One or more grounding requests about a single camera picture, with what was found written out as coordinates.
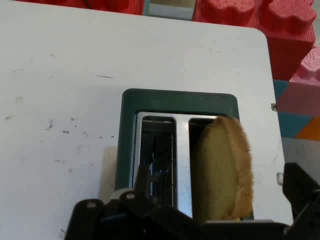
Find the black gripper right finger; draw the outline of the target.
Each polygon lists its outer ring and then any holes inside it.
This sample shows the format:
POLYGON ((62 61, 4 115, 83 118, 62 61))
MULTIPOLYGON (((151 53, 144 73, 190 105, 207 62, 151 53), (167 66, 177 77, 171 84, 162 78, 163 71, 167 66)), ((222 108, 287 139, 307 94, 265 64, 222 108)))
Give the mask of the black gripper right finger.
POLYGON ((284 165, 282 191, 295 212, 293 224, 284 230, 285 240, 320 238, 320 184, 297 163, 284 165))

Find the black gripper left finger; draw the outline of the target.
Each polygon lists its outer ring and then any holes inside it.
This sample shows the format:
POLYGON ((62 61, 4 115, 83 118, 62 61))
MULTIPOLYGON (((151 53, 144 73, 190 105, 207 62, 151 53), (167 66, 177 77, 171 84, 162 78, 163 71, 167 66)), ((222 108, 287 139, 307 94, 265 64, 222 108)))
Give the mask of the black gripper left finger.
POLYGON ((199 226, 177 209, 149 199, 149 166, 138 168, 133 189, 104 204, 99 199, 78 202, 65 233, 66 240, 195 240, 199 226))

